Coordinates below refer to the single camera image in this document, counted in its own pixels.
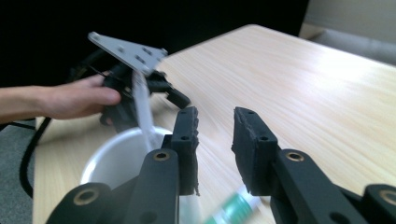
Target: dark backdrop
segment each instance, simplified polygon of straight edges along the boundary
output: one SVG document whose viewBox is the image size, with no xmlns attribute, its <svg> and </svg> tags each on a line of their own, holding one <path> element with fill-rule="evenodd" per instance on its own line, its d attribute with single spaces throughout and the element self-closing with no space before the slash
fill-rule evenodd
<svg viewBox="0 0 396 224">
<path fill-rule="evenodd" d="M 168 0 L 0 5 L 0 87 L 58 85 L 101 35 L 174 53 L 246 24 L 298 35 L 308 0 Z"/>
</svg>

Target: human arm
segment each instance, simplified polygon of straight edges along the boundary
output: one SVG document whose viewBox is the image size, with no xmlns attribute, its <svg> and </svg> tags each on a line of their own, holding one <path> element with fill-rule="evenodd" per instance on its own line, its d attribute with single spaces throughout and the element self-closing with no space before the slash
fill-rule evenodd
<svg viewBox="0 0 396 224">
<path fill-rule="evenodd" d="M 103 77 L 96 75 L 54 87 L 26 86 L 0 89 L 0 123 L 35 117 L 74 119 L 115 105 L 120 94 L 102 87 Z"/>
</svg>

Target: white container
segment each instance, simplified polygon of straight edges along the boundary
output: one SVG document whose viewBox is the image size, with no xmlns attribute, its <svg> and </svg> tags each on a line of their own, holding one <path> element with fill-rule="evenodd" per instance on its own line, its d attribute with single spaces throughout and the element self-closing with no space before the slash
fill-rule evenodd
<svg viewBox="0 0 396 224">
<path fill-rule="evenodd" d="M 159 143 L 170 131 L 155 127 Z M 80 184 L 100 182 L 112 189 L 139 175 L 143 160 L 147 155 L 142 132 L 139 128 L 126 130 L 105 142 L 91 156 L 85 165 Z M 179 222 L 199 223 L 197 196 L 179 197 Z"/>
</svg>

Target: floor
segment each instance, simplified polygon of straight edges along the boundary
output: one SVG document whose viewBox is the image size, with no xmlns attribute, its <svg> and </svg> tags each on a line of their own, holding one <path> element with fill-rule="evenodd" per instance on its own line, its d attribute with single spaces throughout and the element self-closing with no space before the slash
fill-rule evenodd
<svg viewBox="0 0 396 224">
<path fill-rule="evenodd" d="M 301 38 L 396 66 L 396 45 L 317 27 L 303 27 Z M 35 125 L 34 121 L 22 123 Z M 32 223 L 32 199 L 21 188 L 21 158 L 34 132 L 8 126 L 0 132 L 0 224 Z M 33 180 L 33 165 L 29 170 Z"/>
</svg>

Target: table surface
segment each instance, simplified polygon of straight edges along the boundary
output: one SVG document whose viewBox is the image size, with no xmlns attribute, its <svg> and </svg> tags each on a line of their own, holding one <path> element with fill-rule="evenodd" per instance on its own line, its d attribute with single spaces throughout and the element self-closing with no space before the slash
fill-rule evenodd
<svg viewBox="0 0 396 224">
<path fill-rule="evenodd" d="M 243 184 L 231 151 L 236 106 L 256 111 L 282 148 L 310 155 L 334 184 L 358 194 L 372 183 L 396 186 L 394 66 L 249 25 L 182 50 L 158 70 L 199 111 L 202 218 Z M 172 131 L 178 108 L 163 94 L 150 103 L 155 125 Z M 35 224 L 115 134 L 99 115 L 51 123 L 35 153 Z M 248 223 L 275 223 L 268 198 Z"/>
</svg>

